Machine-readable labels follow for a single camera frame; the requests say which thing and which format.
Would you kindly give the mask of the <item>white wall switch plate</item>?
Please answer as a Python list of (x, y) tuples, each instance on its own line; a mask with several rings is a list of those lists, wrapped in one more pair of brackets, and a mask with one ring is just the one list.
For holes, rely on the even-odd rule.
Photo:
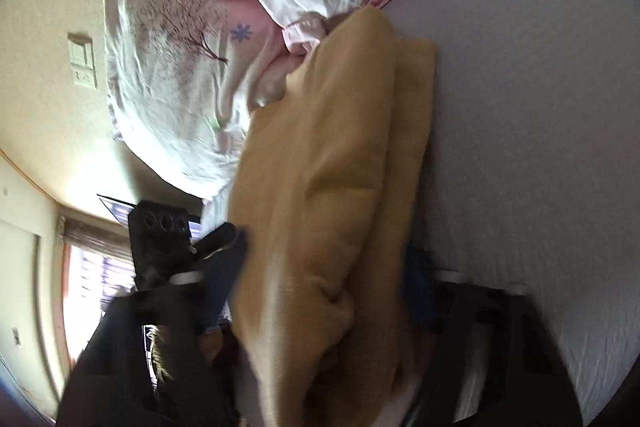
[(86, 35), (68, 34), (67, 49), (74, 83), (77, 86), (98, 89), (92, 39)]

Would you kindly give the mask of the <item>lavender bed sheet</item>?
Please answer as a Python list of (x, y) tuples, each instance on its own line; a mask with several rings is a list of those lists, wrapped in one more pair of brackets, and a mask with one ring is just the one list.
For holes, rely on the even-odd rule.
[(394, 0), (438, 47), (414, 235), (531, 295), (586, 426), (639, 355), (639, 0)]

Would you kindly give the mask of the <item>tan long-sleeve shirt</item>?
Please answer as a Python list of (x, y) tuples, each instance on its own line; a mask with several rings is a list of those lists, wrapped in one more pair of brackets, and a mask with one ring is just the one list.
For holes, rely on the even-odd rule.
[(367, 426), (414, 369), (400, 285), (434, 44), (346, 18), (256, 110), (230, 199), (248, 235), (232, 325), (268, 426)]

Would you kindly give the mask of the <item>window with blinds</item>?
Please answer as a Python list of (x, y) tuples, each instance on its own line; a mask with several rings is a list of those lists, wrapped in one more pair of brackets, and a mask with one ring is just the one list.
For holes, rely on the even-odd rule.
[(75, 364), (119, 291), (134, 286), (126, 230), (66, 212), (62, 241), (62, 319), (66, 357)]

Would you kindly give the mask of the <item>left pink floral pillow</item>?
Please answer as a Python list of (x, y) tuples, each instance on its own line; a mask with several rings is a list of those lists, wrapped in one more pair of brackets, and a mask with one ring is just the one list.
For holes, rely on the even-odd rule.
[(228, 187), (253, 110), (301, 57), (257, 0), (104, 0), (108, 99), (134, 155), (202, 199)]

